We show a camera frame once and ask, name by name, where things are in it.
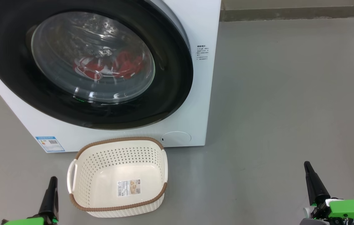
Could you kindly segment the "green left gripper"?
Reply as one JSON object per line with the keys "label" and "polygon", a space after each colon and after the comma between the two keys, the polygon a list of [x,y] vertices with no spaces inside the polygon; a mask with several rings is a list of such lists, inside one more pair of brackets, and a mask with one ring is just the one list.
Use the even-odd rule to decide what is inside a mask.
{"label": "green left gripper", "polygon": [[51,177],[48,188],[45,191],[38,217],[27,219],[6,220],[3,219],[1,225],[58,225],[58,178]]}

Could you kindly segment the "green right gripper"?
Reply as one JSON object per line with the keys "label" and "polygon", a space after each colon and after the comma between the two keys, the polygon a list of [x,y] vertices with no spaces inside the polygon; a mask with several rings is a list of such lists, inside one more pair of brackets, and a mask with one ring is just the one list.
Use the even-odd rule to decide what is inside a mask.
{"label": "green right gripper", "polygon": [[309,203],[301,225],[354,225],[354,199],[331,198],[309,161],[304,162]]}

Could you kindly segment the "black round door with glass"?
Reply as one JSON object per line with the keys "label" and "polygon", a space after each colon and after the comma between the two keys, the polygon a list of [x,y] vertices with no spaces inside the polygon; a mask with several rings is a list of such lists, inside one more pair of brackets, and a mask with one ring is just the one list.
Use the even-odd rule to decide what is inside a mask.
{"label": "black round door with glass", "polygon": [[[130,79],[93,81],[74,59],[143,55]],[[193,62],[177,23],[148,0],[0,0],[0,80],[25,103],[80,127],[121,130],[161,121],[188,97]]]}

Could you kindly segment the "red garment with white print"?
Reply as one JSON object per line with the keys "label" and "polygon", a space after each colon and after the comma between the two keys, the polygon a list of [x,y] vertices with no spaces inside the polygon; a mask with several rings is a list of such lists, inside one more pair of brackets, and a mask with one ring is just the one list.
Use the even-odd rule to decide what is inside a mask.
{"label": "red garment with white print", "polygon": [[130,79],[143,69],[143,55],[121,51],[112,61],[112,75],[115,78]]}

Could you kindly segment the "cream perforated basket brown rim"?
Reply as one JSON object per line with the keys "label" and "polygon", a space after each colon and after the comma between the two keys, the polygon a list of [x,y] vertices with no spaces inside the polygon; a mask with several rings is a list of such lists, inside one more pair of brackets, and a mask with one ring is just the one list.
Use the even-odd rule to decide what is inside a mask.
{"label": "cream perforated basket brown rim", "polygon": [[[118,181],[140,179],[141,194],[117,197]],[[127,137],[90,143],[68,168],[71,203],[97,218],[121,218],[158,209],[168,185],[168,159],[151,137]]]}

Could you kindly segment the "printed food package label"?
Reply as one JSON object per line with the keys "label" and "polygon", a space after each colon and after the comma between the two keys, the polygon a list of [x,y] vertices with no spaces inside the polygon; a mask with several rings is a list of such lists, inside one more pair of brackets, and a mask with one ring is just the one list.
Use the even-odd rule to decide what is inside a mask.
{"label": "printed food package label", "polygon": [[116,184],[117,184],[117,197],[125,197],[125,196],[141,194],[140,179],[118,181],[116,182]]}

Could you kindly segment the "white front-load washing machine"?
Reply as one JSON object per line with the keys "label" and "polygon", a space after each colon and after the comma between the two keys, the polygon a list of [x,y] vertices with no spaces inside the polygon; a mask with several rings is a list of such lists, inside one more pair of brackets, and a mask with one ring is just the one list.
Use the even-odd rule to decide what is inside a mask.
{"label": "white front-load washing machine", "polygon": [[221,0],[148,1],[159,6],[177,23],[189,44],[193,83],[181,107],[167,118],[143,127],[91,129],[60,121],[38,111],[12,93],[0,80],[1,97],[35,140],[35,137],[53,136],[65,152],[77,152],[90,143],[116,138],[151,137],[161,143],[160,138],[164,134],[181,131],[191,135],[188,146],[205,144]]}

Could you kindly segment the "blue energy label sticker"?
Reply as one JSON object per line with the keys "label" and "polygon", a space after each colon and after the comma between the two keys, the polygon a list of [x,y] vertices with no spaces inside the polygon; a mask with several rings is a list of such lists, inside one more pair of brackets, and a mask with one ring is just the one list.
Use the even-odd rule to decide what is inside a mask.
{"label": "blue energy label sticker", "polygon": [[41,147],[47,153],[59,153],[65,152],[65,149],[62,145],[57,141],[56,137],[53,136],[45,136],[45,137],[35,137],[36,140],[39,142]]}

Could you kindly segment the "round white filter cover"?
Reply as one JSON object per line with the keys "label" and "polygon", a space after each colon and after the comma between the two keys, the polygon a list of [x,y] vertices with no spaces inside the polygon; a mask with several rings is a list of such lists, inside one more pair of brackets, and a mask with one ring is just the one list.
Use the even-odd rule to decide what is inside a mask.
{"label": "round white filter cover", "polygon": [[191,135],[186,132],[173,131],[164,134],[160,141],[164,147],[184,147],[191,141]]}

